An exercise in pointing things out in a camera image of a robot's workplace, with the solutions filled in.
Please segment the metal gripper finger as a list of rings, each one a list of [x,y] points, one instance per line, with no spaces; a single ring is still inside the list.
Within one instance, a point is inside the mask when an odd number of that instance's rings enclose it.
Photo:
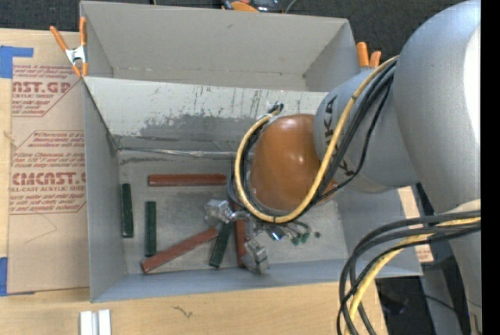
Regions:
[[[208,225],[231,223],[235,220],[235,212],[228,201],[212,199],[205,204],[205,222]]]
[[[256,240],[245,242],[246,253],[241,258],[246,269],[251,272],[262,274],[270,267],[266,249]]]

